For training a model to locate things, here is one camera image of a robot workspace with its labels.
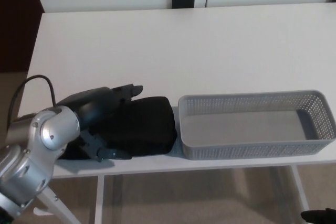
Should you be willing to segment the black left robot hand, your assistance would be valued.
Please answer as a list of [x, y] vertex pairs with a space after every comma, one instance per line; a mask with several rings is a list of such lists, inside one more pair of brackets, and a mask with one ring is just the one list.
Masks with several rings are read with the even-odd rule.
[[91, 128], [101, 124], [120, 106], [128, 103], [143, 91], [142, 86], [128, 84], [117, 88], [101, 87], [79, 92], [58, 102], [70, 108], [79, 120], [80, 135], [70, 142], [60, 160], [104, 159], [130, 160], [132, 155], [115, 148], [108, 148], [106, 141]]

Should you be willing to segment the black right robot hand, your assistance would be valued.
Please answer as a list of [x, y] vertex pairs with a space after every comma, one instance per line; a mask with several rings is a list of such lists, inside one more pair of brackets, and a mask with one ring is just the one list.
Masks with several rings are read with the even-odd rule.
[[326, 208], [325, 210], [303, 211], [301, 217], [307, 223], [336, 224], [336, 212], [335, 209], [331, 208]]

